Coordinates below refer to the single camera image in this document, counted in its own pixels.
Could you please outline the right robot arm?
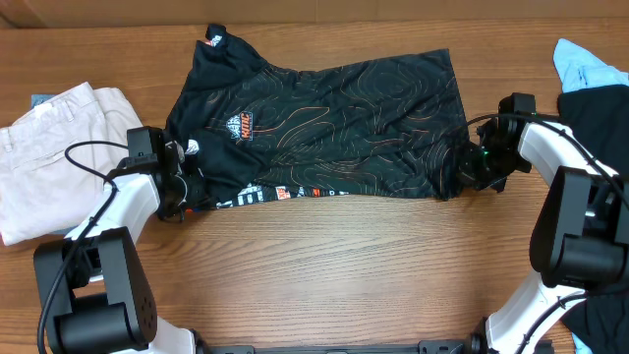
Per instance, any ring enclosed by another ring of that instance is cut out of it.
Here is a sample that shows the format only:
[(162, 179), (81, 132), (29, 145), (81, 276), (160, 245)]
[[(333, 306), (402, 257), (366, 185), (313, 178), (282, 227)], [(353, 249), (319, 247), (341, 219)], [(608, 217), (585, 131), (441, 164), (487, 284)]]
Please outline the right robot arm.
[(458, 350), (550, 353), (543, 336), (567, 312), (628, 280), (628, 182), (559, 117), (538, 113), (531, 94), (514, 92), (474, 122), (479, 142), (457, 153), (464, 186), (501, 192), (512, 172), (537, 170), (549, 190), (530, 240), (531, 272)]

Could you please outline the black orange patterned t-shirt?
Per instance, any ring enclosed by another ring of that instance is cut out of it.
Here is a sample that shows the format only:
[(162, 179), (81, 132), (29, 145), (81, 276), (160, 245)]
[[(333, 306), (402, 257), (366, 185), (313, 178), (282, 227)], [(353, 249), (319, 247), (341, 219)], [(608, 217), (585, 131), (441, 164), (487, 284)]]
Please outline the black orange patterned t-shirt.
[(447, 201), (462, 192), (455, 153), (469, 139), (445, 49), (297, 71), (221, 25), (197, 42), (166, 129), (215, 203), (250, 185), (267, 200)]

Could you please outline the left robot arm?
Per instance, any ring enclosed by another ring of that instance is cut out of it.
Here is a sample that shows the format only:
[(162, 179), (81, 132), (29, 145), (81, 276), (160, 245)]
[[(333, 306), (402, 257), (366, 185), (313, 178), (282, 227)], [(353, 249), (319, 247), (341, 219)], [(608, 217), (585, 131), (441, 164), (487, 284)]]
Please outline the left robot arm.
[(185, 154), (166, 132), (131, 129), (128, 154), (109, 173), (96, 207), (63, 239), (33, 254), (41, 353), (209, 352), (193, 329), (157, 314), (136, 243), (146, 222), (182, 218), (199, 196), (182, 171)]

